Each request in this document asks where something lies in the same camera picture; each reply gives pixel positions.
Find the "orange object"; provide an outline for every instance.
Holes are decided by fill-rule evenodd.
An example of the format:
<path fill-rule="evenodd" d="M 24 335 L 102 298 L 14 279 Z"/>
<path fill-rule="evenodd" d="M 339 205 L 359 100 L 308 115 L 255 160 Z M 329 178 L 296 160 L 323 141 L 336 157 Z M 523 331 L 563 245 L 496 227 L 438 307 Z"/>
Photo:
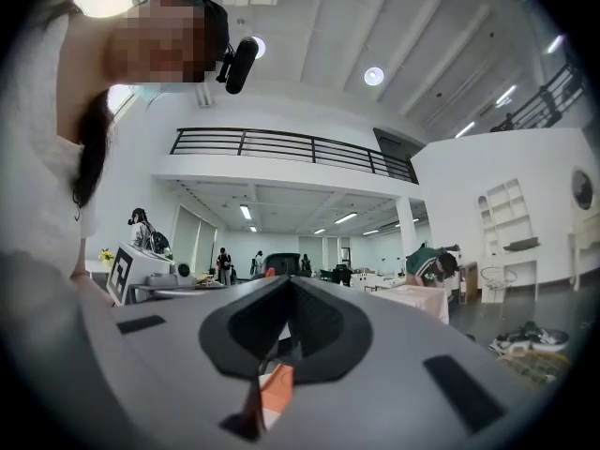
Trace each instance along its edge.
<path fill-rule="evenodd" d="M 292 401 L 293 368 L 277 365 L 261 389 L 262 407 L 273 412 L 282 413 Z"/>

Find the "person in green shirt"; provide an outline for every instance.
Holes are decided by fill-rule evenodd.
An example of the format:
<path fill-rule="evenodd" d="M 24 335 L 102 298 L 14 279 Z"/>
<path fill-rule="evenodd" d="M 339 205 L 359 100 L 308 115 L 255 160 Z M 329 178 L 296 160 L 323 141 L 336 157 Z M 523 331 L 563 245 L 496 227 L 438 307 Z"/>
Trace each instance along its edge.
<path fill-rule="evenodd" d="M 406 259 L 406 284 L 425 287 L 426 275 L 439 281 L 452 277 L 458 271 L 457 259 L 442 249 L 420 247 Z"/>

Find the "round mirror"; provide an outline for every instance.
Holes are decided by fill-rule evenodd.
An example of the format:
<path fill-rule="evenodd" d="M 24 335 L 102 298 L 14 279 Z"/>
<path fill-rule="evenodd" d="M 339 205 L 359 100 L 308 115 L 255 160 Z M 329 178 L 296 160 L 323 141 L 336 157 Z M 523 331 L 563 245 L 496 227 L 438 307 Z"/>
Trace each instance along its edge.
<path fill-rule="evenodd" d="M 572 188 L 573 197 L 583 210 L 588 210 L 592 205 L 593 189 L 590 177 L 581 170 L 573 173 Z"/>

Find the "round ceiling light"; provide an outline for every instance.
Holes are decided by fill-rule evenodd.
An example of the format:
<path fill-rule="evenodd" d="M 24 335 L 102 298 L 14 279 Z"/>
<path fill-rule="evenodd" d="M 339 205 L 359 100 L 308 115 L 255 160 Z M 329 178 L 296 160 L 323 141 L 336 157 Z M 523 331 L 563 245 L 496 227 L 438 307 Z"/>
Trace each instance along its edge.
<path fill-rule="evenodd" d="M 383 70 L 379 67 L 371 67 L 365 72 L 365 82 L 367 85 L 379 85 L 383 82 Z"/>
<path fill-rule="evenodd" d="M 261 58 L 264 55 L 264 51 L 266 49 L 266 47 L 264 46 L 264 42 L 262 38 L 259 37 L 252 37 L 256 40 L 256 43 L 259 44 L 259 52 L 256 54 L 256 59 L 258 60 L 259 58 Z"/>

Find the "pillar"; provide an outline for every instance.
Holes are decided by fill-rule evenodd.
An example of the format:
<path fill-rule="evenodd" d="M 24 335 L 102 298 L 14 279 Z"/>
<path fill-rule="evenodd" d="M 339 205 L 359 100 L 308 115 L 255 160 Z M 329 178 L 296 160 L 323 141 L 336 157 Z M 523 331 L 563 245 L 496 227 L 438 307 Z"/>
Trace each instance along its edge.
<path fill-rule="evenodd" d="M 404 257 L 408 257 L 418 249 L 416 231 L 414 230 L 413 210 L 411 210 L 409 198 L 399 197 L 396 199 L 396 210 L 398 220 L 400 221 Z"/>

